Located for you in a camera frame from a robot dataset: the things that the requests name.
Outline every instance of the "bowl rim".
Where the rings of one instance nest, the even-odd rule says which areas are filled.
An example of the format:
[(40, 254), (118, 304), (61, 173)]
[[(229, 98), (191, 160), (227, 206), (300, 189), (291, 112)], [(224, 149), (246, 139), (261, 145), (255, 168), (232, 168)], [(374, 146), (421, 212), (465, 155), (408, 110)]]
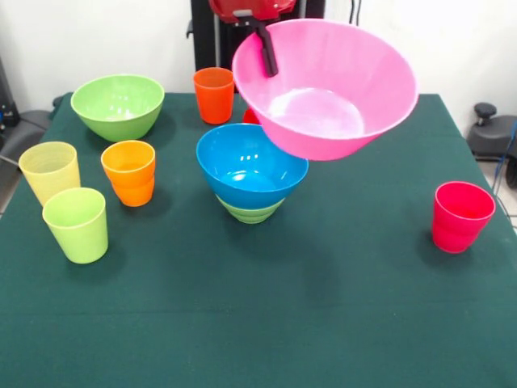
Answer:
[(235, 189), (235, 190), (238, 190), (239, 192), (255, 192), (255, 193), (272, 193), (272, 192), (279, 192), (279, 191), (282, 191), (282, 190), (288, 190), (290, 188), (294, 188), (296, 187), (298, 184), (300, 184), (300, 182), (302, 180), (304, 180), (305, 176), (307, 175), (307, 172), (309, 171), (309, 160), (306, 159), (306, 158), (298, 158), (297, 156), (294, 156), (294, 155), (291, 155), (291, 154), (288, 154), (287, 152), (281, 150), (280, 148), (278, 148), (278, 150), (280, 152), (283, 152), (284, 154), (287, 154), (289, 155), (290, 157), (292, 158), (296, 158), (296, 159), (300, 159), (301, 161), (304, 161), (304, 170), (303, 170), (303, 173), (301, 174), (301, 176), (295, 180), (295, 182), (289, 184), (288, 186), (285, 186), (283, 188), (276, 188), (274, 190), (244, 190), (243, 188), (236, 188), (235, 186), (232, 186), (230, 184), (227, 184), (226, 182), (223, 182), (222, 180), (220, 180), (218, 177), (216, 177), (214, 174), (212, 174), (208, 168), (204, 165), (203, 161), (201, 160), (200, 158), (200, 145), (201, 143), (203, 143), (203, 141), (206, 141), (205, 139), (210, 136), (211, 133), (214, 133), (216, 131), (221, 131), (222, 129), (227, 129), (227, 128), (230, 128), (230, 127), (241, 127), (241, 126), (246, 126), (248, 128), (251, 128), (251, 129), (260, 129), (264, 135), (264, 137), (276, 148), (278, 148), (278, 146), (273, 143), (269, 137), (267, 137), (267, 135), (265, 134), (265, 132), (263, 131), (263, 128), (262, 128), (262, 125), (259, 125), (259, 124), (247, 124), (247, 123), (230, 123), (230, 124), (223, 124), (223, 125), (220, 125), (218, 127), (215, 127), (213, 129), (210, 129), (208, 132), (206, 132), (197, 142), (197, 145), (195, 146), (195, 157), (197, 158), (197, 162), (199, 163), (199, 165), (201, 166), (201, 168), (203, 169), (203, 172), (205, 174), (208, 174), (209, 176), (211, 176), (212, 178), (214, 178), (217, 182), (221, 183), (221, 184), (224, 184), (225, 186), (229, 187), (229, 188), (232, 188), (232, 189)]
[[(77, 96), (78, 92), (81, 91), (83, 88), (85, 88), (86, 86), (89, 86), (92, 83), (98, 82), (98, 81), (100, 81), (102, 79), (106, 79), (106, 78), (126, 78), (126, 77), (128, 77), (128, 78), (142, 78), (142, 79), (145, 79), (147, 81), (151, 81), (155, 85), (159, 86), (160, 91), (162, 93), (162, 95), (160, 97), (160, 101), (155, 106), (153, 106), (152, 109), (149, 109), (146, 113), (141, 113), (140, 115), (134, 116), (134, 117), (132, 117), (130, 119), (120, 119), (120, 120), (109, 120), (109, 121), (106, 121), (106, 120), (102, 120), (102, 119), (99, 119), (99, 118), (94, 118), (92, 116), (87, 116), (87, 115), (83, 114), (82, 112), (80, 112), (78, 110), (78, 107), (75, 105), (74, 100), (75, 100), (75, 97)], [(97, 77), (97, 78), (94, 78), (94, 79), (92, 79), (92, 80), (90, 80), (88, 82), (83, 83), (72, 94), (72, 97), (70, 99), (70, 105), (72, 106), (72, 109), (74, 110), (74, 112), (76, 112), (78, 114), (78, 116), (83, 117), (83, 118), (85, 118), (87, 120), (97, 121), (97, 122), (100, 122), (100, 123), (106, 123), (106, 122), (121, 123), (121, 122), (125, 122), (125, 121), (136, 120), (136, 119), (139, 119), (139, 118), (141, 118), (143, 116), (146, 116), (146, 115), (150, 114), (151, 112), (153, 112), (157, 108), (159, 108), (160, 105), (163, 104), (163, 100), (164, 99), (165, 99), (165, 89), (163, 88), (162, 84), (160, 82), (158, 82), (157, 80), (155, 80), (153, 78), (150, 78), (150, 77), (146, 77), (145, 75), (122, 73), (122, 74), (103, 75), (102, 77)]]
[(354, 141), (354, 140), (360, 140), (360, 139), (380, 136), (381, 134), (388, 132), (390, 129), (393, 129), (393, 128), (397, 127), (399, 124), (401, 124), (405, 119), (407, 119), (410, 116), (410, 114), (415, 109), (415, 107), (417, 105), (417, 102), (418, 102), (418, 98), (419, 98), (418, 79), (416, 77), (416, 74), (415, 74), (413, 68), (410, 65), (410, 62), (407, 60), (406, 56), (404, 56), (392, 44), (390, 44), (387, 40), (381, 38), (380, 36), (378, 36), (378, 35), (376, 35), (374, 33), (371, 33), (369, 31), (366, 31), (366, 30), (364, 30), (361, 27), (357, 27), (357, 26), (355, 26), (353, 24), (347, 24), (347, 23), (338, 22), (338, 21), (335, 21), (335, 20), (328, 20), (328, 19), (291, 19), (291, 20), (284, 20), (284, 21), (281, 21), (281, 22), (278, 22), (278, 23), (273, 23), (273, 24), (267, 26), (267, 29), (269, 31), (273, 31), (276, 28), (281, 28), (281, 26), (283, 26), (285, 24), (294, 24), (294, 23), (333, 24), (333, 25), (338, 25), (340, 27), (344, 27), (344, 28), (347, 28), (347, 29), (360, 30), (363, 34), (368, 35), (371, 38), (380, 40), (382, 43), (386, 44), (388, 47), (393, 49), (401, 57), (401, 59), (407, 64), (407, 66), (408, 66), (408, 68), (410, 70), (411, 78), (413, 79), (413, 82), (414, 82), (414, 96), (413, 96), (413, 100), (408, 105), (405, 113), (403, 115), (401, 115), (401, 117), (398, 120), (395, 120), (390, 125), (387, 125), (384, 128), (379, 129), (379, 130), (377, 130), (377, 131), (375, 131), (373, 133), (368, 133), (368, 134), (363, 133), (363, 135), (359, 135), (359, 136), (355, 135), (355, 136), (340, 138), (340, 137), (320, 137), (320, 136), (309, 135), (307, 133), (297, 132), (296, 130), (293, 130), (291, 126), (286, 126), (285, 124), (280, 123), (278, 120), (276, 120), (276, 119), (274, 119), (272, 117), (269, 117), (269, 115), (264, 113), (263, 109), (257, 108), (254, 103), (250, 102), (249, 95), (246, 93), (246, 91), (244, 91), (241, 87), (239, 87), (239, 84), (241, 84), (241, 82), (240, 82), (240, 77), (238, 76), (238, 74), (234, 70), (235, 69), (235, 63), (237, 61), (237, 58), (242, 55), (242, 54), (240, 54), (240, 52), (242, 50), (242, 46), (244, 45), (244, 43), (247, 42), (247, 41), (250, 41), (251, 39), (254, 39), (254, 36), (251, 35), (251, 36), (248, 36), (247, 38), (245, 38), (242, 41), (242, 43), (239, 45), (239, 47), (237, 47), (237, 51), (233, 55), (233, 59), (232, 59), (232, 71), (233, 71), (233, 80), (235, 81), (235, 86), (239, 89), (239, 93), (241, 94), (242, 98), (246, 101), (246, 103), (249, 105), (249, 107), (254, 110), (254, 112), (258, 112), (261, 116), (266, 117), (270, 122), (274, 123), (275, 125), (278, 125), (281, 128), (284, 128), (284, 129), (288, 130), (289, 132), (293, 132), (296, 135), (301, 135), (301, 136), (304, 136), (304, 137), (309, 137), (309, 138), (314, 138), (314, 139), (321, 139), (321, 140), (324, 140), (324, 141)]

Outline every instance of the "blue bowl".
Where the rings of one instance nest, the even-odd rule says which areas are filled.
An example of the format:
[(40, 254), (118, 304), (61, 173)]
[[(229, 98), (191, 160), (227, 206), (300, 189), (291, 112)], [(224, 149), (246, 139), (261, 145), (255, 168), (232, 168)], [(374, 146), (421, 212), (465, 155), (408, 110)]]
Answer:
[(287, 197), (309, 162), (274, 145), (260, 125), (227, 124), (198, 141), (197, 160), (212, 190), (240, 209), (262, 209)]

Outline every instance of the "bowl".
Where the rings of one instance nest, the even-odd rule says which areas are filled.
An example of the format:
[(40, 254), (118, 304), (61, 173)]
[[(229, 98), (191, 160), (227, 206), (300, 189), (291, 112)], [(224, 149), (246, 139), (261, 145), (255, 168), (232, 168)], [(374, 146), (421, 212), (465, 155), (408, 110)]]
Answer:
[(208, 185), (226, 204), (263, 209), (286, 198), (309, 169), (307, 159), (283, 152), (256, 124), (227, 124), (205, 133), (197, 160)]
[(323, 19), (289, 20), (267, 30), (279, 73), (266, 75), (261, 40), (252, 34), (233, 57), (233, 77), (282, 150), (310, 160), (343, 158), (413, 111), (414, 72), (377, 36)]
[(97, 78), (72, 95), (72, 109), (93, 132), (108, 141), (136, 140), (151, 129), (162, 109), (162, 85), (140, 75)]
[(217, 199), (226, 208), (226, 210), (228, 210), (228, 213), (245, 224), (259, 224), (260, 222), (266, 221), (280, 207), (282, 202), (284, 202), (284, 200), (281, 200), (280, 202), (264, 209), (240, 209), (235, 206), (228, 205), (219, 198), (219, 196), (217, 196)]

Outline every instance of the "yellow cup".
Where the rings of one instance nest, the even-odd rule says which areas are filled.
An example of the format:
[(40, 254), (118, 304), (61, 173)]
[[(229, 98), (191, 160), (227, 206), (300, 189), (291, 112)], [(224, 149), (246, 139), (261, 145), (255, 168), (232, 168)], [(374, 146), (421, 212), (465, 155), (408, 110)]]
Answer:
[(42, 206), (58, 192), (81, 187), (78, 153), (62, 141), (29, 148), (19, 158), (19, 168)]

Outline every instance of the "white wall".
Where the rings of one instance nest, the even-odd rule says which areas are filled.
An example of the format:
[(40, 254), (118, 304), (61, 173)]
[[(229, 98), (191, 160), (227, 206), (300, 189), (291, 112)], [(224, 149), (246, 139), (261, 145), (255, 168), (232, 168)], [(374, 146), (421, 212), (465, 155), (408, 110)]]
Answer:
[(188, 0), (0, 0), (0, 57), (20, 111), (106, 74), (190, 91), (190, 19)]
[[(515, 0), (363, 2), (362, 26), (408, 57), (420, 91), (440, 93), (462, 130), (480, 100), (517, 114)], [(347, 20), (348, 7), (327, 0), (326, 17)], [(120, 72), (191, 91), (190, 18), (188, 0), (0, 0), (0, 56), (20, 110)]]
[[(348, 20), (349, 4), (327, 0), (326, 18)], [(363, 0), (360, 19), (405, 54), (420, 92), (440, 93), (464, 132), (483, 100), (517, 115), (516, 15), (516, 0)]]

